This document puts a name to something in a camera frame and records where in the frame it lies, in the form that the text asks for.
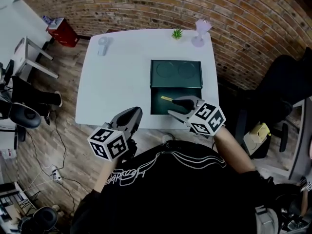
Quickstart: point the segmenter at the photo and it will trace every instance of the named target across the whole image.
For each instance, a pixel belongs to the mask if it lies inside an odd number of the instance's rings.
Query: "yellow object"
[[[262,143],[267,135],[271,136],[271,133],[266,123],[259,124],[250,131],[250,137],[254,143]]]
[[[165,100],[168,100],[168,101],[173,101],[174,99],[172,99],[172,98],[169,98],[169,97],[165,97],[165,96],[162,96],[162,97],[160,97],[161,99],[165,99]]]

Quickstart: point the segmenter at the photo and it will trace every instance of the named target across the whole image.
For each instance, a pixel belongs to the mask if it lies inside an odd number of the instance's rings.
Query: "red cabinet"
[[[54,23],[52,22],[47,31],[55,40],[67,47],[75,47],[79,40],[75,31],[64,18],[58,18]]]

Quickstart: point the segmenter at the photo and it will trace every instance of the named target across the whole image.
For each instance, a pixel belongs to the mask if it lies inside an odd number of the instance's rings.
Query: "green plant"
[[[181,29],[175,29],[172,33],[172,37],[176,40],[179,40],[182,37],[183,30]]]

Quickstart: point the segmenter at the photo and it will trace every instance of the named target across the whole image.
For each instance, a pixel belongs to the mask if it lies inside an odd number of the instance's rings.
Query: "black pants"
[[[13,76],[12,80],[12,102],[24,103],[41,116],[48,116],[49,108],[47,104],[59,106],[61,103],[59,94],[42,92],[16,76]]]

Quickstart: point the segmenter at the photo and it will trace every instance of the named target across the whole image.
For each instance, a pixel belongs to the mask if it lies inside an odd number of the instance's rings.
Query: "black shirt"
[[[119,164],[80,203],[71,233],[252,234],[267,194],[258,172],[239,175],[206,146],[169,141]]]

